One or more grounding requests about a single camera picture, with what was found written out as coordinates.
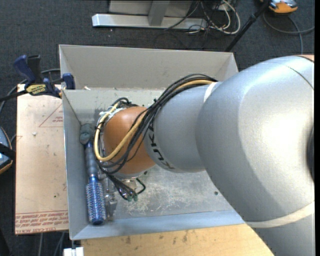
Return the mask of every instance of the wire bundle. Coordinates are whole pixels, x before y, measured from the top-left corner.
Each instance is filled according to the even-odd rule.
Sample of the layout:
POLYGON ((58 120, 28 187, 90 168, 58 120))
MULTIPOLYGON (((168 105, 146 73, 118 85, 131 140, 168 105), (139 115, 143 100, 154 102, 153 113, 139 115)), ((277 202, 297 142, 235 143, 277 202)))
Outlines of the wire bundle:
POLYGON ((139 137, 144 133, 143 137, 147 133, 147 127, 149 123, 155 118, 159 109, 166 104, 170 99, 172 99, 177 94, 188 90, 190 88, 203 86, 211 84, 212 82, 216 82, 216 80, 212 77, 203 74, 190 74, 187 75, 180 80, 171 84, 159 97, 158 100, 154 100, 154 103, 141 112, 136 119, 134 120, 130 130, 126 134, 126 136, 122 139, 119 145, 114 149, 112 153, 107 156, 101 156, 99 151, 99 141, 100 141, 100 132, 105 124, 105 121, 109 117, 109 115, 114 112, 117 107, 121 106, 124 102, 119 100, 116 102, 110 111, 108 111, 98 122, 98 125, 95 130, 94 134, 94 153, 97 159, 97 163, 100 166, 101 170, 106 173, 107 175, 112 175, 118 172, 128 161, 130 161, 135 154, 129 159, 129 153, 131 152, 132 148, 138 141, 139 137), (125 153, 116 161, 112 161, 113 158, 119 153, 119 151, 123 148, 125 143, 129 141, 128 147, 125 153))
POLYGON ((186 15, 184 18, 182 18, 178 23, 164 29, 165 32, 162 32, 158 34, 154 39, 153 39, 153 45, 154 48, 159 49, 161 47, 158 47, 158 40, 160 37, 172 37, 178 43, 182 46, 182 49, 189 49, 191 48, 193 42, 195 39, 198 37, 203 38, 203 43, 202 46, 198 48, 198 50, 201 50, 204 48, 205 44, 207 43, 208 36, 211 35, 215 38, 218 38, 213 32, 217 31, 223 35, 235 35, 237 34, 241 29, 241 21, 240 17, 236 11, 236 8, 232 6, 229 2, 225 0, 221 0, 220 3, 216 4, 215 6, 208 6, 205 1, 195 1, 194 7, 190 10, 189 14, 186 15), (214 14, 217 12, 221 13, 221 8, 223 8, 223 12, 225 13, 225 16, 227 17, 227 21, 225 23, 223 22, 217 22, 214 21, 214 14), (180 32, 184 34, 188 34, 189 36, 195 36, 194 39, 186 45, 183 40, 181 40, 176 34, 170 33, 169 30, 174 29, 177 27, 179 24, 181 24, 186 18, 190 17, 192 14, 196 12, 196 10, 200 11, 201 16, 202 16, 202 22, 201 24, 194 24, 191 25, 188 29, 181 29, 180 32))

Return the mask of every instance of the electrical cord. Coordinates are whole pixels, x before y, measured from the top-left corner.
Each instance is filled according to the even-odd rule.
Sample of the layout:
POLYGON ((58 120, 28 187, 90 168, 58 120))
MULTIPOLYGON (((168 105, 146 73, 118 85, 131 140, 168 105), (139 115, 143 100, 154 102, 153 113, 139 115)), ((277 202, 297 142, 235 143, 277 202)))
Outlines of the electrical cord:
POLYGON ((97 142, 98 142, 98 136, 100 134, 100 127, 97 127, 95 135, 94 135, 94 152, 97 157, 97 164, 102 168, 101 170, 106 174, 114 174, 118 172, 127 162, 129 158, 129 153, 131 149, 134 147, 135 143, 138 141, 140 135, 145 131, 147 125, 149 125, 150 121, 154 118, 158 110, 163 106, 166 102, 168 102, 171 98, 173 98, 178 93, 181 93, 187 89, 202 86, 202 85, 208 85, 212 82, 216 82, 215 79, 212 77, 203 75, 203 74, 191 74, 184 78, 181 78, 180 80, 176 81, 175 83, 171 84, 158 98, 158 100, 155 100, 154 103, 145 110, 145 115, 142 116, 142 114, 138 115, 135 119, 134 124, 132 125, 131 129, 127 133, 127 135, 123 138, 123 140, 120 142, 120 144, 116 147, 116 149, 109 154, 106 157, 101 157, 100 153, 98 152, 97 142), (128 144, 128 147, 125 151, 125 153, 114 163, 105 163, 111 160, 115 154, 117 154, 125 142, 127 142, 130 139, 130 142, 128 144), (111 168, 117 166, 116 169, 112 171, 106 171, 105 168, 111 168))
MULTIPOLYGON (((198 79, 195 81, 189 81, 186 82, 182 85, 180 85, 179 87, 177 87, 176 89, 182 89, 183 87, 188 87, 189 85, 206 85, 206 84, 211 84, 212 81, 208 81, 208 80, 204 80, 204 79, 198 79)), ((99 161, 102 162, 107 162, 109 160, 111 160, 112 158, 115 157, 115 155, 123 148, 123 146, 125 145, 125 143, 129 140, 129 138, 131 138, 133 136, 133 134, 137 131, 139 125, 141 124, 143 117, 140 116, 138 119, 136 119, 136 123, 135 125, 129 130, 129 132, 125 135, 125 137, 122 139, 122 141, 120 142, 120 144, 113 150, 112 153, 110 153, 108 156, 101 156, 99 151, 98 151, 98 138, 99 138, 99 134, 100 134, 100 130, 102 127, 103 122, 105 121, 105 119, 114 111, 116 110, 117 106, 113 106, 112 109, 107 112, 102 119, 100 120, 99 125, 97 126, 97 129, 95 131, 95 136, 94 136, 94 152, 95 152, 95 156, 99 161)))
POLYGON ((41 233, 41 235, 40 235, 40 241, 39 241, 38 256, 41 256, 43 239, 44 239, 44 233, 41 233))
MULTIPOLYGON (((59 69, 59 68, 47 69, 47 70, 42 71, 41 73, 42 73, 42 74, 49 73, 49 76, 51 77, 51 72, 60 72, 60 69, 59 69)), ((18 84, 19 84, 19 85, 22 85, 22 84, 25 84, 26 82, 27 82, 27 80, 25 79, 25 80, 22 80, 21 82, 19 82, 18 84)), ((14 91, 16 91, 16 90, 17 90, 17 85, 15 85, 15 86, 8 92, 8 94, 7 94, 4 98, 10 96, 10 95, 11 95, 14 91)), ((2 103, 1 103, 1 105, 0 105, 0 114, 1 114, 1 112, 2 112, 2 110, 3 110, 3 108, 4 108, 4 106, 5 106, 5 103, 6 103, 6 100, 2 100, 2 99, 3 99, 3 98, 0 98, 0 102, 2 101, 2 103)))
POLYGON ((240 28, 241 28, 241 20, 240 20, 240 17, 238 15, 238 13, 236 12, 236 9, 231 5, 229 4, 227 1, 223 0, 222 1, 224 4, 228 5, 229 8, 234 12, 235 14, 235 17, 236 17, 236 23, 237 23, 237 28, 236 30, 234 31, 226 31, 227 28, 230 27, 231 25, 231 18, 230 18, 230 15, 228 13, 228 11, 226 10, 225 6, 223 5, 223 8, 224 8, 224 12, 226 13, 227 17, 228 17, 228 24, 227 25, 222 25, 222 26, 217 26, 213 20, 209 17, 209 15, 207 14, 206 10, 205 10, 205 5, 204 5, 204 2, 201 1, 201 8, 202 8, 202 11, 203 11, 203 14, 204 16, 206 17, 206 21, 210 24, 210 28, 211 29, 215 29, 215 30, 218 30, 220 32, 222 32, 223 34, 226 34, 226 35, 234 35, 236 33, 238 33, 240 31, 240 28))
POLYGON ((168 28, 165 28, 164 31, 171 30, 171 29, 175 28, 176 26, 178 26, 179 24, 181 24, 183 21, 185 21, 187 18, 189 18, 189 17, 197 10, 199 4, 200 4, 200 1, 196 1, 194 9, 193 9, 189 14, 187 14, 184 18, 182 18, 182 19, 181 19, 179 22, 177 22, 176 24, 174 24, 174 25, 172 25, 172 26, 170 26, 170 27, 168 27, 168 28))
POLYGON ((59 249, 61 250, 61 247, 62 247, 62 244, 63 244, 63 241, 64 241, 64 237, 65 237, 65 233, 66 233, 66 232, 62 232, 62 235, 61 235, 61 237, 60 237, 60 239, 59 239, 59 241, 58 241, 58 243, 57 243, 57 245, 56 245, 56 248, 55 248, 55 250, 54 250, 53 256, 56 256, 56 255, 57 255, 59 249))
POLYGON ((270 24, 270 22, 267 20, 266 18, 266 12, 263 13, 263 20, 265 21, 265 23, 272 29, 278 31, 278 32, 281 32, 281 33, 285 33, 285 34, 288 34, 288 35, 298 35, 298 34, 305 34, 305 33, 309 33, 311 31, 313 31, 315 29, 315 26, 313 27, 310 27, 308 29, 305 29, 305 30, 297 30, 297 31, 285 31, 285 30, 281 30, 279 28, 276 28, 274 27, 273 25, 270 24))
POLYGON ((296 31, 285 31, 285 30, 281 30, 281 29, 278 29, 274 26, 272 26, 267 18, 266 18, 266 12, 263 13, 263 20, 264 22, 270 27, 272 28, 273 30, 275 31, 278 31, 280 33, 284 33, 284 34, 287 34, 287 35, 290 35, 290 36, 299 36, 299 39, 300 39, 300 54, 303 55, 304 54, 304 43, 303 43, 303 38, 302 38, 302 34, 306 34, 306 33, 309 33, 309 32, 312 32, 314 29, 315 29, 315 26, 311 27, 311 28, 308 28, 308 29, 305 29, 305 30, 300 30, 296 24, 296 22, 290 17, 288 16, 288 19, 292 22, 292 24, 294 25, 296 31))

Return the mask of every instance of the gray carpet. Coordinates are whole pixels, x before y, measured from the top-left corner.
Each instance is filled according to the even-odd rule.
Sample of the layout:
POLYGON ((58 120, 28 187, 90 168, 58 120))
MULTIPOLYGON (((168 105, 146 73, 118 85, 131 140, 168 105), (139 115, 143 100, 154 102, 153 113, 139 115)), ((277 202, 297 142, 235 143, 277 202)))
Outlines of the gray carpet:
MULTIPOLYGON (((298 10, 290 15, 295 25, 301 31, 313 27, 315 1, 297 0, 297 4, 298 10)), ((246 23, 260 5, 258 0, 238 0, 236 9, 241 23, 246 23)), ((107 6, 108 1, 101 0, 0 1, 0 97, 22 80, 13 68, 18 56, 41 55, 42 70, 59 68, 59 44, 222 52, 234 39, 234 36, 216 31, 205 36, 203 33, 190 35, 174 29, 93 28, 92 15, 105 13, 107 6)), ((194 13, 194 16, 201 15, 201 11, 194 13)), ((274 17, 269 12, 265 16, 280 30, 297 29, 287 16, 274 17)), ((302 35, 302 43, 304 54, 314 54, 314 30, 302 35)), ((300 54, 301 48, 298 35, 275 31, 260 16, 232 52, 241 71, 271 58, 300 54)), ((16 118, 17 101, 10 99, 0 113, 0 126, 9 137, 16 133, 16 118)), ((0 229, 12 255, 38 255, 40 235, 14 235, 14 212, 13 165, 0 176, 0 229)), ((59 232, 45 233, 41 255, 53 255, 61 235, 59 232)), ((67 235, 63 241, 64 247, 71 245, 67 235)))

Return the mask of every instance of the yellow cable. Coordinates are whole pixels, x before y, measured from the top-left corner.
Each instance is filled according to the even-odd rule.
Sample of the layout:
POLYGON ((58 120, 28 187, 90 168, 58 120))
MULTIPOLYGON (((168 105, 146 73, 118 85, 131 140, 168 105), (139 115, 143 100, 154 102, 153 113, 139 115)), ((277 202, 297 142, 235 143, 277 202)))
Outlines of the yellow cable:
MULTIPOLYGON (((179 87, 177 87, 175 90, 186 87, 186 86, 190 86, 190 85, 195 85, 195 84, 204 84, 204 85, 209 85, 212 84, 212 81, 209 80, 203 80, 203 79, 199 79, 199 80, 194 80, 194 81, 190 81, 190 82, 186 82, 182 85, 180 85, 179 87)), ((128 141, 128 139, 130 138, 130 136, 138 129, 138 126, 140 125, 140 123, 142 122, 143 116, 140 116, 140 118, 137 120, 137 122, 135 123, 135 125, 128 131, 128 133, 124 136, 124 138, 122 139, 122 141, 119 143, 119 145, 113 150, 112 153, 110 153, 108 156, 103 157, 100 155, 99 150, 98 150, 98 138, 99 138, 99 134, 100 134, 100 128, 103 125, 104 120, 117 108, 118 105, 113 106, 113 108, 106 113, 100 121, 100 124, 98 125, 96 131, 95 131, 95 135, 94 135, 94 153, 95 153, 95 157, 102 162, 107 162, 109 160, 111 160, 112 158, 114 158, 116 156, 116 154, 119 153, 119 151, 122 149, 122 147, 125 145, 125 143, 128 141)))

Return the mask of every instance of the cardboard sheet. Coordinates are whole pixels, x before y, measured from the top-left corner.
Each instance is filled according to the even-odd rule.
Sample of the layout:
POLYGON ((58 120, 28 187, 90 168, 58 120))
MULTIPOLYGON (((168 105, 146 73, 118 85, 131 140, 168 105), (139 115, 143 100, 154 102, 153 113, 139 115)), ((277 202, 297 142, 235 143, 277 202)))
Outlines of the cardboard sheet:
POLYGON ((69 228, 62 100, 17 98, 15 234, 69 228))

